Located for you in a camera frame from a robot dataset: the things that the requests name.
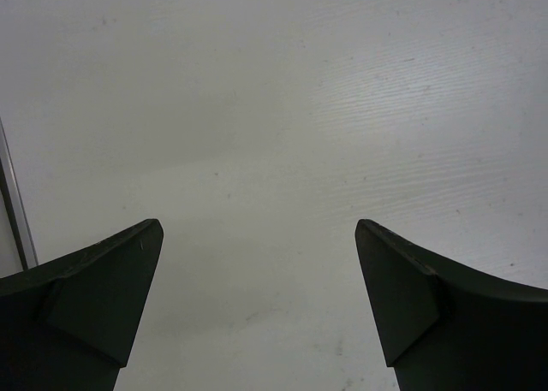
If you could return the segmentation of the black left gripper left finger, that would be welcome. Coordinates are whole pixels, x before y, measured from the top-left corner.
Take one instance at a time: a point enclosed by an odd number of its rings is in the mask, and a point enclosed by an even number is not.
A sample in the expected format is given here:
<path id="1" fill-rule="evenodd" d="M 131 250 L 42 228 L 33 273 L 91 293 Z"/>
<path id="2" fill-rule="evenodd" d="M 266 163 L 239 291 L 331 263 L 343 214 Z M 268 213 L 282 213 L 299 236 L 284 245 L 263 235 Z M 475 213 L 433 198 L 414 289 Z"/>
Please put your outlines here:
<path id="1" fill-rule="evenodd" d="M 164 239 L 147 219 L 1 280 L 3 390 L 112 390 L 127 366 Z"/>

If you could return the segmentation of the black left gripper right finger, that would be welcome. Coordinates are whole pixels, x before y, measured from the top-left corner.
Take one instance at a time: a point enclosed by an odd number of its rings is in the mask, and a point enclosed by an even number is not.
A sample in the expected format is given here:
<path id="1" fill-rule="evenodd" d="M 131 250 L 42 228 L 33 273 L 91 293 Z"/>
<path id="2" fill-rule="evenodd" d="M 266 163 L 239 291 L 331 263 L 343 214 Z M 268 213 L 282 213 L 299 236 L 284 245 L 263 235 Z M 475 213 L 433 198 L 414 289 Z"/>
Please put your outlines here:
<path id="1" fill-rule="evenodd" d="M 355 241 L 401 390 L 544 390 L 547 292 L 459 264 L 360 220 Z"/>

